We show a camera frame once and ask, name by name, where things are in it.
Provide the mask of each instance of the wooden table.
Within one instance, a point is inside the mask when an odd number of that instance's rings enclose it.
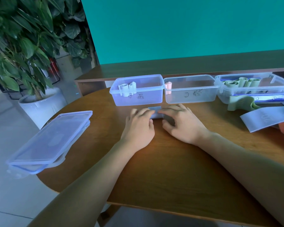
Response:
[[[166,78],[258,72],[284,72],[284,49],[103,64],[78,77],[75,83],[79,93],[85,96],[106,88],[105,80],[115,80],[119,77],[161,74]]]
[[[166,106],[165,99],[158,105]],[[61,192],[120,139],[131,108],[158,105],[116,107],[109,89],[67,105],[57,114],[92,110],[91,124],[72,145],[66,160],[40,172],[39,179]],[[227,105],[218,98],[185,106],[209,130],[284,164],[284,135],[277,129],[249,133],[239,117],[246,111],[227,111]],[[125,166],[108,203],[240,225],[280,226],[215,159],[200,148],[171,137],[163,130],[161,119],[154,120],[154,126],[154,139]]]

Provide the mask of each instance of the round wooden table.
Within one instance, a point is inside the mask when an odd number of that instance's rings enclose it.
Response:
[[[66,160],[40,172],[39,179],[61,192],[120,139],[125,117],[132,108],[166,105],[163,99],[160,104],[117,107],[109,89],[70,103],[55,116],[92,110],[91,124],[72,145]],[[246,111],[227,111],[227,105],[218,98],[214,102],[185,106],[209,130],[284,164],[284,135],[279,130],[269,127],[249,133],[239,117]],[[130,159],[108,203],[240,225],[280,226],[215,159],[200,148],[170,136],[162,128],[161,119],[154,120],[154,127],[154,139]]]

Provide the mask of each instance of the teal wall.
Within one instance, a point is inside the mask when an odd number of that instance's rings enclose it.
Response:
[[[284,0],[82,3],[100,64],[284,49]]]

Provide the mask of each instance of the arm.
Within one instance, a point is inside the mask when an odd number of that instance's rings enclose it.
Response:
[[[133,109],[121,140],[92,168],[62,191],[30,223],[34,226],[94,226],[121,171],[129,159],[155,135],[155,111]]]
[[[205,128],[189,108],[172,105],[159,113],[175,120],[163,120],[163,128],[175,138],[196,145],[215,158],[258,202],[284,226],[284,166],[254,154]]]

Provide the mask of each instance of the hand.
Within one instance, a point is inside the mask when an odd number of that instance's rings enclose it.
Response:
[[[154,113],[154,110],[148,108],[140,111],[132,109],[130,116],[126,117],[121,141],[124,141],[135,152],[146,147],[155,136],[153,120],[150,119]]]
[[[158,111],[172,117],[175,126],[171,126],[165,119],[162,121],[163,128],[175,138],[193,145],[198,145],[198,141],[209,131],[201,121],[184,105],[171,105]]]

